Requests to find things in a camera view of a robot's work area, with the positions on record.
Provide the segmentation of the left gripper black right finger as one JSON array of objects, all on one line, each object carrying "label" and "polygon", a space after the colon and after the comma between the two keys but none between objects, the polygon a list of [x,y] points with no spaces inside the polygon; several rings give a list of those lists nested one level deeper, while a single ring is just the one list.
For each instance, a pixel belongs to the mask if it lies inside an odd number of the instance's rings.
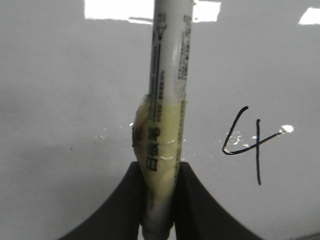
[{"label": "left gripper black right finger", "polygon": [[173,201],[178,240],[259,240],[206,190],[191,166],[180,163]]}]

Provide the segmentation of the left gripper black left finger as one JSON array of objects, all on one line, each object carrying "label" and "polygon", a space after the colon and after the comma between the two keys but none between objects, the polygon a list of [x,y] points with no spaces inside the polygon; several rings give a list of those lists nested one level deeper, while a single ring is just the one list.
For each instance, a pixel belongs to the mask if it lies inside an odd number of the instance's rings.
[{"label": "left gripper black left finger", "polygon": [[136,240],[143,205],[143,176],[137,162],[110,197],[83,223],[62,240]]}]

